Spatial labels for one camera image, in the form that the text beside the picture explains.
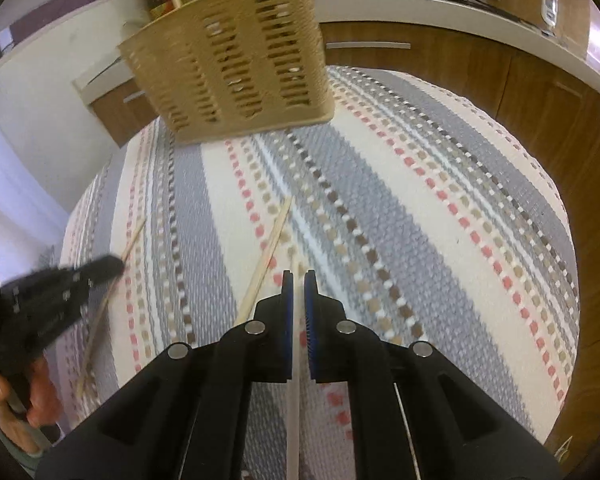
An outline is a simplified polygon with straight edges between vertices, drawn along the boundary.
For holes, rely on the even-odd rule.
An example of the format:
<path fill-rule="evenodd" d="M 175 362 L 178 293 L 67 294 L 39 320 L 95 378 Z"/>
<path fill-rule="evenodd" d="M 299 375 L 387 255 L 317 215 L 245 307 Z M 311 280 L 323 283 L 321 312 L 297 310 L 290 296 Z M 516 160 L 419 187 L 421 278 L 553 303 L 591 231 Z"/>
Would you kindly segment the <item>person's left hand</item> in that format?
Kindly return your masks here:
<path fill-rule="evenodd" d="M 53 426 L 60 419 L 62 406 L 56 388 L 50 379 L 50 369 L 44 356 L 31 365 L 30 403 L 27 422 L 32 428 Z M 41 452 L 40 446 L 33 440 L 26 425 L 10 410 L 7 399 L 12 387 L 5 377 L 0 376 L 0 428 L 5 437 L 21 451 L 28 454 Z"/>

